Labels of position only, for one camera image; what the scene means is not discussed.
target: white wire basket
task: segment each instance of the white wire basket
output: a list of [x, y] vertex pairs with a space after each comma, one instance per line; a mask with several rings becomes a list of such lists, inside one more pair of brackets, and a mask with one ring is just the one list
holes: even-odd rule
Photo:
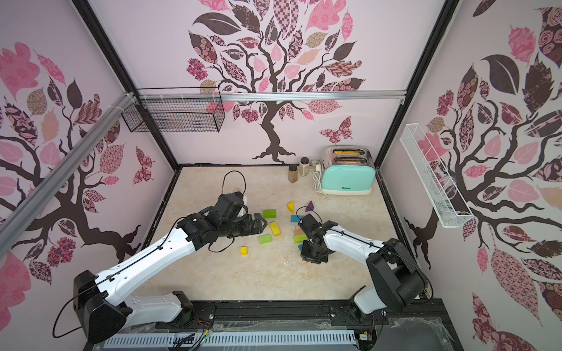
[[[418, 142], [422, 140], [425, 140], [430, 146], [425, 153], [418, 146]], [[468, 207], [455, 181], [448, 173], [446, 165], [441, 158], [437, 157], [438, 154], [429, 139], [425, 136], [422, 127], [418, 123], [406, 124], [402, 137], [400, 137], [400, 142], [406, 149], [406, 153], [410, 157], [420, 177], [421, 183], [427, 192], [429, 200], [431, 200], [433, 204], [433, 208], [443, 228], [458, 228], [473, 218], [474, 215], [470, 207]], [[426, 156], [428, 154], [432, 155], [431, 153], [436, 155], [436, 160], [434, 162], [439, 162], [441, 164], [441, 171], [445, 173], [441, 181], [437, 179], [436, 173], [427, 160]], [[461, 197], [464, 202], [464, 208], [456, 209], [453, 206], [447, 195], [447, 193], [451, 194], [453, 192]]]

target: marble floor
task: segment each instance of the marble floor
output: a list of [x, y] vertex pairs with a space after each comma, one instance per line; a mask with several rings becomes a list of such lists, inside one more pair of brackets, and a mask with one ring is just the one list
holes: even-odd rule
[[[166, 235], [178, 217], [213, 206], [221, 193], [223, 176], [230, 170], [244, 173], [251, 214], [277, 210], [275, 221], [281, 236], [264, 245], [257, 235], [237, 238], [221, 253], [202, 248], [165, 268], [134, 295], [183, 290], [191, 300], [347, 299], [363, 285], [372, 284], [367, 268], [341, 253], [330, 255], [328, 263], [321, 265], [303, 262], [298, 245], [293, 243], [295, 223], [291, 223], [287, 204], [294, 201], [297, 209], [312, 200], [323, 221], [332, 220], [367, 238], [388, 240], [396, 233], [376, 182], [370, 195], [324, 196], [314, 192], [312, 174], [299, 176], [291, 184], [286, 167], [186, 167], [153, 241]], [[242, 177], [232, 173], [226, 178], [224, 191], [242, 191], [243, 186]], [[267, 233], [271, 233], [269, 226], [264, 231]], [[230, 242], [219, 238], [212, 249], [220, 250]], [[242, 246], [247, 246], [247, 256], [240, 255]]]

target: wall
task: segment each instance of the wall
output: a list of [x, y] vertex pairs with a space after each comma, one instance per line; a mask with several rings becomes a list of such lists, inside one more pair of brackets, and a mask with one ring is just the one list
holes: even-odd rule
[[[443, 0], [91, 3], [139, 88], [213, 86], [224, 81], [221, 91], [296, 92], [341, 86], [330, 83], [348, 89], [406, 89]], [[265, 39], [257, 45], [262, 34]], [[201, 45], [208, 50], [202, 51]], [[226, 103], [219, 133], [164, 136], [180, 163], [290, 163], [302, 156], [318, 158], [335, 143], [364, 145], [376, 155], [398, 104], [397, 100]], [[351, 126], [342, 124], [349, 116]]]
[[[398, 140], [382, 167], [465, 350], [562, 345], [562, 8], [547, 8], [554, 3], [465, 0], [407, 114], [473, 220], [438, 224]], [[459, 195], [449, 195], [458, 208]]]
[[[124, 91], [69, 1], [6, 3], [0, 30], [0, 217], [7, 218]], [[171, 173], [150, 135], [130, 133], [123, 121], [114, 126], [0, 258], [3, 350], [82, 349], [80, 330], [51, 336], [73, 278], [135, 253]], [[57, 333], [77, 326], [66, 308]]]

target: wire basket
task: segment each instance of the wire basket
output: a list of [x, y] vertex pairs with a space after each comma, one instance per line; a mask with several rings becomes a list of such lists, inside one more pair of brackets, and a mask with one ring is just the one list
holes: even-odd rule
[[121, 113], [131, 132], [149, 131], [143, 117], [152, 117], [160, 131], [218, 133], [225, 117], [220, 94], [197, 98], [141, 97], [139, 103], [148, 113], [139, 112], [134, 104]]
[[[422, 152], [418, 145], [418, 142], [421, 140], [425, 140], [425, 142], [430, 145], [429, 149], [425, 153]], [[429, 200], [431, 200], [431, 203], [433, 204], [433, 208], [435, 209], [437, 217], [439, 218], [443, 228], [458, 228], [473, 218], [474, 215], [472, 214], [470, 207], [468, 207], [463, 195], [459, 191], [459, 188], [457, 188], [453, 178], [448, 173], [447, 167], [441, 158], [437, 157], [438, 154], [423, 132], [422, 127], [417, 123], [406, 124], [404, 132], [400, 137], [400, 142], [406, 149], [406, 153], [410, 157], [410, 160], [420, 177], [421, 183], [428, 194]], [[442, 167], [440, 168], [444, 170], [446, 174], [443, 179], [448, 178], [446, 182], [444, 182], [443, 179], [441, 181], [437, 179], [436, 173], [427, 161], [427, 155], [430, 153], [434, 153], [436, 161], [441, 163]], [[465, 208], [455, 209], [451, 200], [449, 200], [447, 192], [450, 192], [452, 187], [454, 187], [454, 190], [456, 191], [455, 194], [460, 195]]]

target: toaster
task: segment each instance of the toaster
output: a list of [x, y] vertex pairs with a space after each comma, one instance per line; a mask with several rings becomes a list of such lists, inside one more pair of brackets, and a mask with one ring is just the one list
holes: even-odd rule
[[368, 195], [376, 170], [368, 149], [333, 146], [324, 152], [321, 189], [330, 195]]

